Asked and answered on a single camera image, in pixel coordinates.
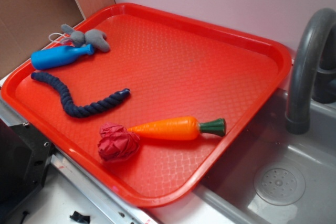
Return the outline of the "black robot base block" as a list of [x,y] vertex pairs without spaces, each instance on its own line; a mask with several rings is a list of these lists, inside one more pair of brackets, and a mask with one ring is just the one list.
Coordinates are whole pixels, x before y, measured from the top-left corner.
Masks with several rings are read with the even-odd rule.
[[33,125],[1,121],[1,223],[44,187],[53,150]]

